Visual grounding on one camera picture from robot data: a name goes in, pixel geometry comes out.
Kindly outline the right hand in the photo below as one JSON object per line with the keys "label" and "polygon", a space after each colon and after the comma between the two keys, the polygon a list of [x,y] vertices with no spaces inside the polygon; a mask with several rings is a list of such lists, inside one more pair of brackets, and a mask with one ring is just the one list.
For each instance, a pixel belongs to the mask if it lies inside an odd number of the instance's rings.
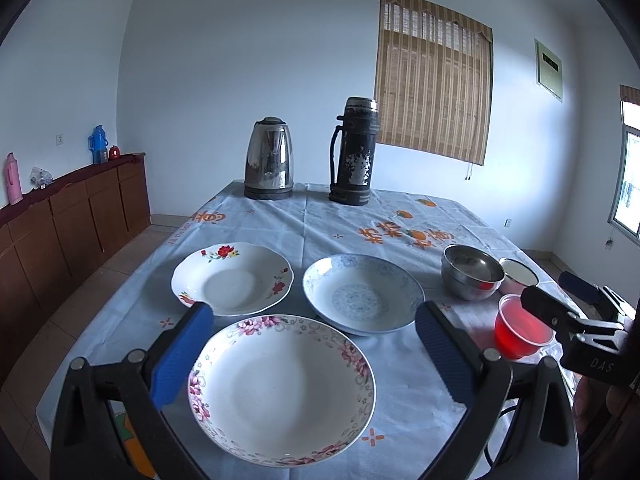
{"label": "right hand", "polygon": [[582,376],[573,413],[580,457],[600,466],[619,448],[639,441],[639,395]]}

